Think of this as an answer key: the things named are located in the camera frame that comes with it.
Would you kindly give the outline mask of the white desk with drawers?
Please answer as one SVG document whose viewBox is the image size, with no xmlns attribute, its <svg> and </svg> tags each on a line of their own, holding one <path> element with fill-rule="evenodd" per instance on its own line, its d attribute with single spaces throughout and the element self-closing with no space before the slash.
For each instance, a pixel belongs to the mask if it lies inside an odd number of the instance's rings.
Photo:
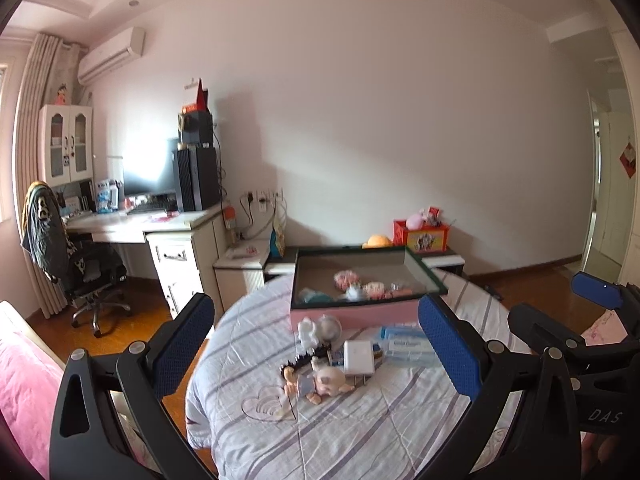
<svg viewBox="0 0 640 480">
<path fill-rule="evenodd" d="M 143 244 L 149 248 L 169 312 L 176 316 L 191 297 L 213 299 L 215 318 L 224 314 L 214 264 L 227 249 L 224 204 L 182 214 L 88 214 L 66 224 L 96 243 Z"/>
</svg>

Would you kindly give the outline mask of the red storage box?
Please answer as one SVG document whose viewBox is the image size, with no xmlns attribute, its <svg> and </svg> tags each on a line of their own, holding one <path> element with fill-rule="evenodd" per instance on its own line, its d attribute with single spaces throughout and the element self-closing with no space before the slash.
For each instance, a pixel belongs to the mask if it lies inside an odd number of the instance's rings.
<svg viewBox="0 0 640 480">
<path fill-rule="evenodd" d="M 450 227 L 445 223 L 440 226 L 424 226 L 420 230 L 409 230 L 405 220 L 393 222 L 393 244 L 406 246 L 416 254 L 444 252 L 448 248 Z"/>
</svg>

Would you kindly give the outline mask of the white door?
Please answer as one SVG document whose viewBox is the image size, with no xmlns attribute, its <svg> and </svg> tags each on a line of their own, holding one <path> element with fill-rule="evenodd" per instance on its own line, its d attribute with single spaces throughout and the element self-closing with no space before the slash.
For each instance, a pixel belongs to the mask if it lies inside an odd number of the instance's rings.
<svg viewBox="0 0 640 480">
<path fill-rule="evenodd" d="M 593 186 L 582 270 L 615 282 L 623 270 L 636 194 L 636 144 L 628 91 L 591 102 Z"/>
</svg>

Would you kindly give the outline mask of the dark jacket on chair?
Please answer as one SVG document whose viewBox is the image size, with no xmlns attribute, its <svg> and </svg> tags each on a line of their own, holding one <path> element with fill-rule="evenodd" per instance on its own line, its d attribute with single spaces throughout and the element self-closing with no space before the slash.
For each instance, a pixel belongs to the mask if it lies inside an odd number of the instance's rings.
<svg viewBox="0 0 640 480">
<path fill-rule="evenodd" d="M 66 278 L 76 247 L 68 239 L 55 192 L 46 182 L 29 185 L 22 211 L 22 247 L 52 281 Z"/>
</svg>

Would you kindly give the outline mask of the small doll on cabinet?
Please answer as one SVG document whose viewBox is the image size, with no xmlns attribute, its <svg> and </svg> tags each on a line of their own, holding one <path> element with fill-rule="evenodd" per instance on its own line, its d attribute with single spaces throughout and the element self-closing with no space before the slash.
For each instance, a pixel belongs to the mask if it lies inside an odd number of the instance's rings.
<svg viewBox="0 0 640 480">
<path fill-rule="evenodd" d="M 67 104 L 67 87 L 65 84 L 61 84 L 56 90 L 56 96 L 54 99 L 54 105 L 66 105 Z"/>
</svg>

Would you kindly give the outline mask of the black computer tower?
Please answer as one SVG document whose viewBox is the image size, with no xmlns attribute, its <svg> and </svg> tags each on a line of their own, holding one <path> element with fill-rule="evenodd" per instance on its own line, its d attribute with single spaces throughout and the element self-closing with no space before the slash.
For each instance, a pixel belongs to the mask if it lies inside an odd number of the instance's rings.
<svg viewBox="0 0 640 480">
<path fill-rule="evenodd" d="M 189 146 L 172 152 L 178 211 L 203 211 L 221 202 L 216 150 Z"/>
</svg>

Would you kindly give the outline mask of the clear teal plastic container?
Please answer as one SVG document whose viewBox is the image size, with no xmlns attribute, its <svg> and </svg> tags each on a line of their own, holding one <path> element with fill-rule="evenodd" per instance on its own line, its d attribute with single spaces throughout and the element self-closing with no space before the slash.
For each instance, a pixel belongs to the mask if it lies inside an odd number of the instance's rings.
<svg viewBox="0 0 640 480">
<path fill-rule="evenodd" d="M 325 292 L 305 287 L 298 293 L 297 301 L 300 304 L 329 304 L 334 299 Z"/>
</svg>

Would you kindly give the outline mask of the pink box with green rim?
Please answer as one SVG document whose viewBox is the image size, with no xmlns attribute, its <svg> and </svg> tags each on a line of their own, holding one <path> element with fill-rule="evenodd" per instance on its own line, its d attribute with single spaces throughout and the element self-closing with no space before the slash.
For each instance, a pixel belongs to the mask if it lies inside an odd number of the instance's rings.
<svg viewBox="0 0 640 480">
<path fill-rule="evenodd" d="M 313 269 L 308 261 L 311 256 L 298 254 L 297 269 L 293 275 L 293 289 L 290 303 L 290 322 L 292 330 L 303 318 L 318 322 L 322 315 L 333 315 L 342 324 L 344 330 L 370 328 L 384 325 L 414 323 L 418 320 L 418 303 L 425 296 L 445 296 L 448 288 L 436 276 L 435 272 L 424 266 L 421 258 L 404 246 L 383 248 L 361 248 L 364 256 L 390 254 L 401 250 L 409 264 L 402 266 L 375 266 L 373 269 L 355 271 L 360 277 L 360 286 L 352 286 L 347 292 L 341 292 L 334 286 L 333 277 L 338 271 L 326 264 Z M 356 255 L 356 247 L 347 247 L 347 255 Z M 414 295 L 387 298 L 386 289 L 393 282 L 409 284 Z M 298 293 L 305 287 L 320 290 L 331 296 L 329 304 L 300 304 Z"/>
</svg>

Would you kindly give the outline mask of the white glass-door cabinet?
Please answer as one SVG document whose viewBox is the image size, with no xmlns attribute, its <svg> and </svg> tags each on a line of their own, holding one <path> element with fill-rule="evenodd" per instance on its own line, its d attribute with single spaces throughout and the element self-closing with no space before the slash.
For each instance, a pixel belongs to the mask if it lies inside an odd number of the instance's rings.
<svg viewBox="0 0 640 480">
<path fill-rule="evenodd" d="M 45 105 L 39 113 L 39 177 L 51 188 L 93 177 L 93 109 Z"/>
</svg>

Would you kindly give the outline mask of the red triangular paper item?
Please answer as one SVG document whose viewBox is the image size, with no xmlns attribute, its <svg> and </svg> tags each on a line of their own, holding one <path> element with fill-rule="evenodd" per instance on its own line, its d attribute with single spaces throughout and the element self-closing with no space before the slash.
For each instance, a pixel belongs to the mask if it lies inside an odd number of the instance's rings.
<svg viewBox="0 0 640 480">
<path fill-rule="evenodd" d="M 201 78 L 193 78 L 183 87 L 183 114 L 206 112 L 208 110 L 208 90 L 203 87 Z"/>
</svg>

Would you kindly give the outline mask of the beige curtain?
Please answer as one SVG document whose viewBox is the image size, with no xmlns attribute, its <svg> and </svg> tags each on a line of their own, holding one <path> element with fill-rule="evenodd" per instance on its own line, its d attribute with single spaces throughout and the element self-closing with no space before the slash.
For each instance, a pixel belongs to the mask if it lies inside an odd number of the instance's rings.
<svg viewBox="0 0 640 480">
<path fill-rule="evenodd" d="M 62 47 L 60 37 L 38 32 L 32 40 L 18 89 L 12 141 L 12 183 L 18 237 L 25 232 L 22 211 L 29 185 L 38 180 L 39 111 Z M 61 313 L 66 305 L 62 292 L 36 266 L 32 256 L 26 250 L 23 252 L 30 284 L 43 317 Z"/>
</svg>

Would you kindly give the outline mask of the blue plastic box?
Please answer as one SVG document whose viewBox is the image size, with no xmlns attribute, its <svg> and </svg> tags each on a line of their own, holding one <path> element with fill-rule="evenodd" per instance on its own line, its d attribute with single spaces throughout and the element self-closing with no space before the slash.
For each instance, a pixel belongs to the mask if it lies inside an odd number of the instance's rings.
<svg viewBox="0 0 640 480">
<path fill-rule="evenodd" d="M 417 325 L 383 326 L 378 345 L 387 363 L 401 367 L 439 367 L 440 362 L 424 331 Z"/>
</svg>

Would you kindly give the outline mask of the black office chair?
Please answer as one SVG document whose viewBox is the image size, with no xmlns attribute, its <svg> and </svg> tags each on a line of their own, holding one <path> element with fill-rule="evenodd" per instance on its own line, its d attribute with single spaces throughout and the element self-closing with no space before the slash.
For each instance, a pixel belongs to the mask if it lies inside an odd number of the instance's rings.
<svg viewBox="0 0 640 480">
<path fill-rule="evenodd" d="M 105 308 L 122 309 L 131 314 L 126 303 L 124 285 L 128 271 L 111 244 L 85 242 L 67 256 L 65 272 L 54 281 L 61 287 L 67 304 L 75 309 L 70 324 L 80 325 L 80 317 L 91 314 L 93 336 L 101 338 L 101 312 Z"/>
</svg>

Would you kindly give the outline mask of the white power adapter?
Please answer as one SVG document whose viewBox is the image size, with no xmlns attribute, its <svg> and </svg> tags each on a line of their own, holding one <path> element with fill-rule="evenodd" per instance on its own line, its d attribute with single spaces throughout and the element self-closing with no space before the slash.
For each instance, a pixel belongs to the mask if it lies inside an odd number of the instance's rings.
<svg viewBox="0 0 640 480">
<path fill-rule="evenodd" d="M 373 344 L 368 340 L 348 340 L 343 346 L 343 370 L 347 376 L 371 376 L 375 372 Z"/>
</svg>

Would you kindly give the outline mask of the rose gold metal canister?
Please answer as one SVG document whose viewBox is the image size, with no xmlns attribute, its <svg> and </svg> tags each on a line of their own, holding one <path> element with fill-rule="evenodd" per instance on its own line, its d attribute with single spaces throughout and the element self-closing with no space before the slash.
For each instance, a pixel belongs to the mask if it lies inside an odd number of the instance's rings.
<svg viewBox="0 0 640 480">
<path fill-rule="evenodd" d="M 390 287 L 386 289 L 385 296 L 387 298 L 405 297 L 414 295 L 413 288 L 403 282 L 393 282 Z"/>
</svg>

